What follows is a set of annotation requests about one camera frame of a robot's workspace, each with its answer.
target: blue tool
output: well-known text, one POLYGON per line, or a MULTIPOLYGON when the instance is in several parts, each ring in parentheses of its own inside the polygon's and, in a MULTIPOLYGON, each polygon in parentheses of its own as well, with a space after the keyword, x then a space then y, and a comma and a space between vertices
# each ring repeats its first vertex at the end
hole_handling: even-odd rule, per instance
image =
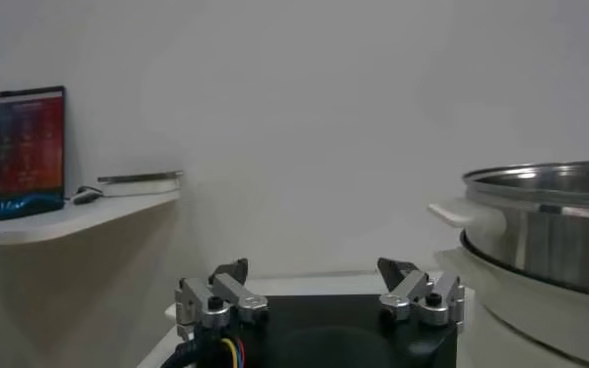
POLYGON ((0 220, 36 215, 60 210, 65 201, 55 194, 27 194, 0 201, 0 220))

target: laptop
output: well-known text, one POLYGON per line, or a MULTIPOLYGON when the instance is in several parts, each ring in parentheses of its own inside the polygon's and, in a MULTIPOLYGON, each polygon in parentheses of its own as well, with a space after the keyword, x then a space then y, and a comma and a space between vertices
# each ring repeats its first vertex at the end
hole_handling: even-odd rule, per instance
POLYGON ((65 88, 0 92, 0 200, 64 197, 65 88))

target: white appliance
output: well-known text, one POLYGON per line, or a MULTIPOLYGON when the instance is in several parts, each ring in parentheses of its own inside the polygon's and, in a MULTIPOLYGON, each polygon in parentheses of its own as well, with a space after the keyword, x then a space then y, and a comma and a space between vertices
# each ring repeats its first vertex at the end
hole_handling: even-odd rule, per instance
POLYGON ((589 367, 589 296, 503 270, 462 247, 436 258, 474 290, 461 341, 474 367, 589 367))

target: yellow wire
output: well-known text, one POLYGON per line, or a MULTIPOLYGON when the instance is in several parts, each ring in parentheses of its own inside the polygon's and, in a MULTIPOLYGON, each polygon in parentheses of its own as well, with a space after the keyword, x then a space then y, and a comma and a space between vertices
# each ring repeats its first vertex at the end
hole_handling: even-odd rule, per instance
POLYGON ((230 348, 230 351, 232 352, 232 367, 233 368, 238 368, 238 357, 236 356, 236 345, 234 345, 234 343, 232 342, 232 340, 230 339, 221 339, 221 342, 225 345, 227 345, 230 348))

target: white shelf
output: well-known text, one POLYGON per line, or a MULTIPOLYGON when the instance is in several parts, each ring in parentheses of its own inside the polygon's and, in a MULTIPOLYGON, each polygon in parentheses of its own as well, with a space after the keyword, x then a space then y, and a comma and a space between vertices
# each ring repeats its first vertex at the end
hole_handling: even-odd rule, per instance
POLYGON ((136 212, 175 201, 179 192, 131 197, 100 198, 96 202, 0 221, 0 245, 33 243, 61 238, 136 212))

